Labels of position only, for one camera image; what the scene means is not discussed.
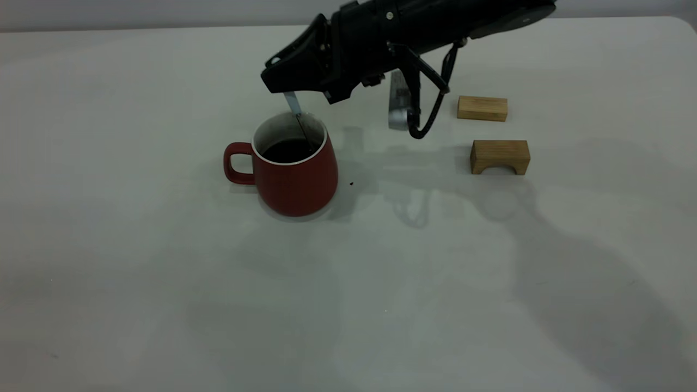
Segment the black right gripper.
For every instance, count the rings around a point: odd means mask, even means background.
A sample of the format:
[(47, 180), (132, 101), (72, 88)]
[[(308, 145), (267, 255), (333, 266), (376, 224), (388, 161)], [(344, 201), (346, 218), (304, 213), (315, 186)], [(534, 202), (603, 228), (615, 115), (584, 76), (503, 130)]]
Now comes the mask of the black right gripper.
[(387, 72), (401, 70), (411, 102), (418, 105), (421, 75), (445, 79), (420, 56), (450, 43), (460, 46), (470, 32), (469, 17), (468, 1), (347, 3), (329, 22), (316, 15), (267, 60), (261, 79), (269, 92), (325, 91), (334, 104), (348, 99), (359, 84), (372, 87)]

